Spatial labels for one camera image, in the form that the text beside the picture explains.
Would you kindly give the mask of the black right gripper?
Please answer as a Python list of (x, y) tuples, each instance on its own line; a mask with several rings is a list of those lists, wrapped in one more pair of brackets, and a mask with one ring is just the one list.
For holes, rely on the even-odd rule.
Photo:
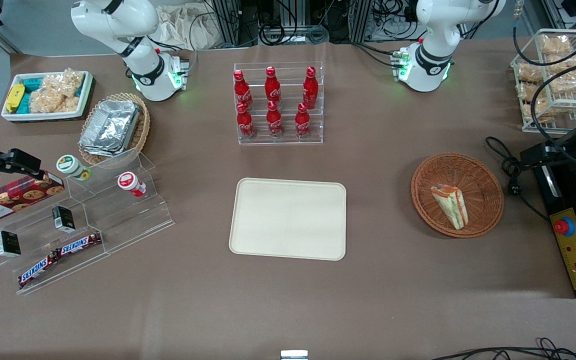
[(35, 180), (44, 179), (41, 160), (18, 148), (12, 148), (6, 153), (0, 152), (0, 177), (1, 173), (23, 174)]

